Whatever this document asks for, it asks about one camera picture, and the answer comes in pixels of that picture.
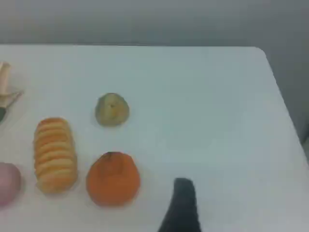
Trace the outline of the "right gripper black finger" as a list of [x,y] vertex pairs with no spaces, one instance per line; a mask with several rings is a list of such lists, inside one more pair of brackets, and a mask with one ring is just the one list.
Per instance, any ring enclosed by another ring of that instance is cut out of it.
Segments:
[[196,191],[192,180],[183,177],[175,178],[171,201],[158,231],[201,231]]

